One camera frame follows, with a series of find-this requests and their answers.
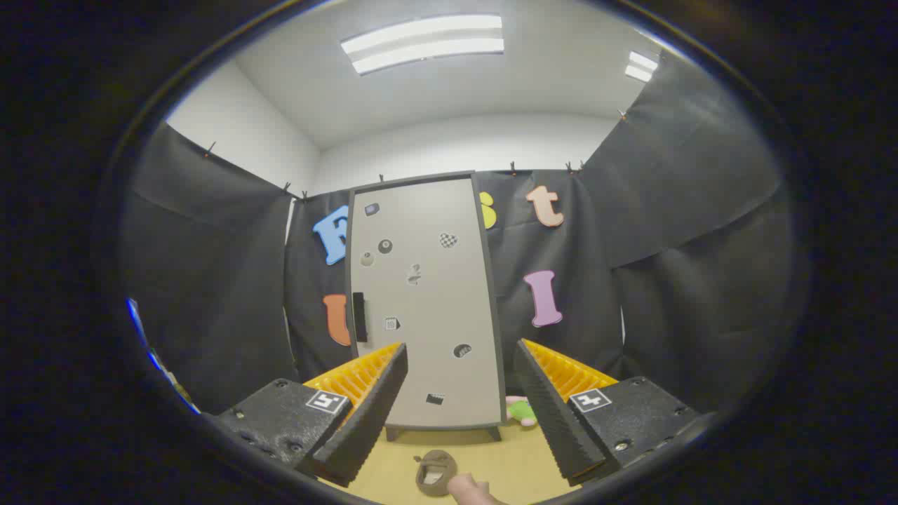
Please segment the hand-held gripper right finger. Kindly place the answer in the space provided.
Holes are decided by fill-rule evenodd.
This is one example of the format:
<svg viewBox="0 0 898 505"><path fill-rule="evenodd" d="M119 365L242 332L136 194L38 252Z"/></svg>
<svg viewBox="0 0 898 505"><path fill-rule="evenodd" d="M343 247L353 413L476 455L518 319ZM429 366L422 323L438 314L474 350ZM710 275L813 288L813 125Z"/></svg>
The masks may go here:
<svg viewBox="0 0 898 505"><path fill-rule="evenodd" d="M514 371L572 486L655 456L709 421L647 377L616 380L529 339L516 343Z"/></svg>

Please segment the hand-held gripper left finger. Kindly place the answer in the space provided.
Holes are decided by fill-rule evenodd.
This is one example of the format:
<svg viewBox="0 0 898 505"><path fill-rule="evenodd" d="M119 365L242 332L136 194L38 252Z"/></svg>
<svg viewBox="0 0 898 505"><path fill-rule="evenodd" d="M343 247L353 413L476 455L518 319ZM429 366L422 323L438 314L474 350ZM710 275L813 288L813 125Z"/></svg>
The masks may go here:
<svg viewBox="0 0 898 505"><path fill-rule="evenodd" d="M392 343L304 383L275 379L211 422L277 466L346 487L371 454L407 371L406 345Z"/></svg>

